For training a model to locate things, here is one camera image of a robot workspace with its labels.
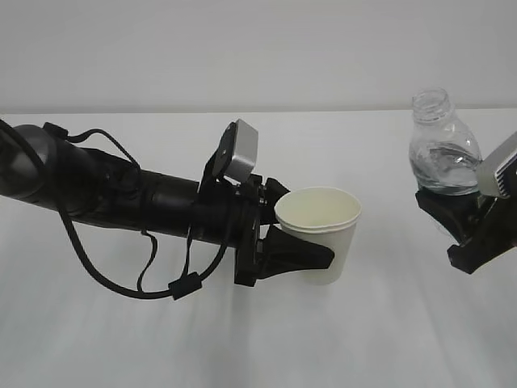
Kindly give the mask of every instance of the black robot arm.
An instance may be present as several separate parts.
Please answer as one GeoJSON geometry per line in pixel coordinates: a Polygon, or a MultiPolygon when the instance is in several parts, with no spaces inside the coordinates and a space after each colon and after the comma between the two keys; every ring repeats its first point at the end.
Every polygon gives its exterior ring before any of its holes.
{"type": "Polygon", "coordinates": [[[479,192],[444,196],[420,188],[420,209],[457,241],[451,265],[468,274],[517,245],[517,133],[476,169],[479,192]]]}
{"type": "Polygon", "coordinates": [[[199,289],[226,247],[235,248],[234,280],[240,285],[253,286],[257,279],[284,272],[328,268],[334,252],[274,226],[274,206],[288,190],[274,179],[263,183],[261,176],[251,174],[256,137],[243,121],[231,123],[198,183],[142,170],[115,139],[99,129],[70,136],[54,124],[12,128],[0,120],[0,195],[57,210],[86,270],[127,297],[176,299],[199,289]],[[96,133],[113,141],[129,160],[74,145],[96,133]],[[156,232],[184,237],[187,247],[199,240],[221,248],[201,274],[189,273],[187,254],[179,279],[165,291],[146,293],[120,287],[97,272],[72,221],[138,230],[148,236],[156,232]],[[265,238],[260,236],[261,225],[270,225],[265,238]]]}

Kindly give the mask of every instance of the paper cup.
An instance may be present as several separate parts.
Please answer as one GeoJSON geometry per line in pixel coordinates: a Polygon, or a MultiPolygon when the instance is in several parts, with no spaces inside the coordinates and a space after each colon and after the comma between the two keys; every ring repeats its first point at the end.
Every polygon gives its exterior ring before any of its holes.
{"type": "Polygon", "coordinates": [[[305,188],[280,198],[275,213],[284,232],[334,251],[328,269],[303,271],[304,278],[317,285],[336,281],[361,214],[359,200],[337,188],[305,188]]]}

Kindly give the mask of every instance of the white table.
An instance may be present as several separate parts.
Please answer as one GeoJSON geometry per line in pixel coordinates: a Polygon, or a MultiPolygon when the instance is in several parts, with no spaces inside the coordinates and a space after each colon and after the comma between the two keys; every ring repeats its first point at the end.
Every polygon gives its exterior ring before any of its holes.
{"type": "MultiPolygon", "coordinates": [[[[472,110],[487,155],[517,110],[472,110]]],[[[332,185],[364,205],[342,278],[297,274],[233,285],[233,252],[198,293],[173,302],[118,296],[88,277],[59,217],[0,200],[0,384],[44,387],[515,387],[517,257],[472,276],[452,268],[453,241],[418,209],[407,161],[409,112],[6,115],[72,133],[111,132],[148,170],[199,179],[226,125],[259,130],[255,172],[291,189],[332,185]]],[[[114,148],[102,138],[90,146],[114,148]]],[[[78,226],[110,278],[134,287],[149,254],[138,233],[78,226]]],[[[185,241],[160,237],[145,288],[183,266],[185,241]]],[[[216,247],[195,243],[202,270],[216,247]]]]}

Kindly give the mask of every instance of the cable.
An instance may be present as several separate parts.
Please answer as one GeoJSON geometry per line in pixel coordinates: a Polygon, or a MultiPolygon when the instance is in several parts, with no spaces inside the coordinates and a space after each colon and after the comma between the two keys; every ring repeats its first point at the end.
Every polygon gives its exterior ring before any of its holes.
{"type": "Polygon", "coordinates": [[[140,233],[146,237],[149,237],[151,239],[151,244],[153,246],[152,251],[151,251],[151,257],[149,257],[149,261],[147,262],[144,269],[138,276],[138,280],[137,280],[137,290],[140,291],[141,293],[143,293],[144,290],[142,289],[142,281],[144,280],[145,271],[147,271],[149,269],[149,267],[153,263],[154,258],[156,257],[156,254],[158,252],[158,240],[152,234],[149,234],[147,232],[147,230],[142,230],[140,233]]]}
{"type": "MultiPolygon", "coordinates": [[[[91,263],[90,258],[86,254],[84,247],[81,244],[81,240],[79,239],[78,233],[75,230],[74,224],[72,223],[72,219],[70,218],[70,215],[66,210],[65,203],[61,198],[61,194],[57,190],[54,178],[48,172],[47,167],[43,164],[38,154],[34,151],[34,149],[22,135],[20,135],[7,123],[1,120],[0,130],[2,130],[7,136],[9,136],[13,141],[15,141],[15,143],[22,149],[22,151],[34,164],[34,167],[37,169],[38,173],[41,175],[44,182],[47,184],[48,190],[50,191],[54,199],[56,210],[59,213],[61,220],[63,221],[63,226],[65,227],[66,233],[68,234],[70,242],[72,243],[72,247],[74,248],[79,260],[81,261],[82,266],[86,269],[86,271],[90,274],[91,277],[93,277],[97,282],[99,282],[107,289],[110,289],[114,293],[124,295],[125,297],[132,297],[135,299],[162,299],[165,297],[172,296],[170,289],[152,293],[145,293],[141,291],[135,291],[134,289],[127,289],[121,285],[118,285],[117,283],[112,282],[111,280],[107,279],[102,273],[100,273],[97,270],[97,268],[95,268],[95,266],[91,263]]],[[[99,133],[100,130],[94,129],[92,131],[95,131],[94,133],[99,133]]]]}
{"type": "Polygon", "coordinates": [[[80,133],[80,134],[78,134],[76,136],[67,136],[66,140],[69,141],[70,143],[78,144],[78,143],[84,142],[86,139],[88,139],[88,137],[90,137],[91,135],[94,135],[96,133],[105,136],[109,141],[111,141],[111,143],[113,143],[115,145],[115,147],[118,148],[119,151],[122,154],[124,154],[126,158],[129,159],[131,164],[137,170],[137,186],[136,187],[127,188],[125,190],[127,190],[129,192],[132,192],[132,191],[135,191],[136,189],[140,188],[141,185],[142,185],[142,169],[140,168],[140,164],[138,164],[136,159],[133,156],[131,156],[131,154],[128,151],[126,151],[126,149],[112,135],[110,135],[105,130],[103,130],[103,129],[90,129],[90,130],[85,131],[83,133],[80,133]]]}
{"type": "Polygon", "coordinates": [[[181,272],[181,277],[185,277],[188,275],[188,268],[191,264],[191,246],[192,246],[192,228],[189,228],[187,234],[187,254],[185,257],[185,265],[183,265],[183,270],[181,272]]]}
{"type": "MultiPolygon", "coordinates": [[[[231,187],[231,190],[233,191],[232,184],[229,183],[228,181],[225,181],[225,182],[229,184],[229,186],[231,187]]],[[[225,256],[225,253],[226,253],[226,249],[228,248],[229,240],[231,238],[232,230],[233,230],[233,219],[234,219],[234,215],[233,215],[233,213],[234,213],[233,196],[230,196],[230,200],[229,200],[229,205],[228,206],[229,207],[228,207],[228,216],[226,218],[225,236],[223,237],[223,241],[221,243],[221,246],[219,247],[219,250],[217,251],[216,257],[210,263],[208,268],[205,269],[203,272],[201,272],[201,274],[200,274],[201,281],[205,280],[207,277],[212,275],[212,272],[215,271],[217,266],[223,260],[223,257],[225,256]]]]}

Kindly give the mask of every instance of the plastic bottle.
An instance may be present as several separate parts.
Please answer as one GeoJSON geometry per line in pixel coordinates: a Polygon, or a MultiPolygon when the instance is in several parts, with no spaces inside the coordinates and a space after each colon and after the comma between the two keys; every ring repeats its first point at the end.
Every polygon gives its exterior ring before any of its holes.
{"type": "Polygon", "coordinates": [[[418,185],[438,194],[477,191],[477,141],[461,121],[445,90],[426,89],[413,97],[414,132],[410,162],[418,185]]]}

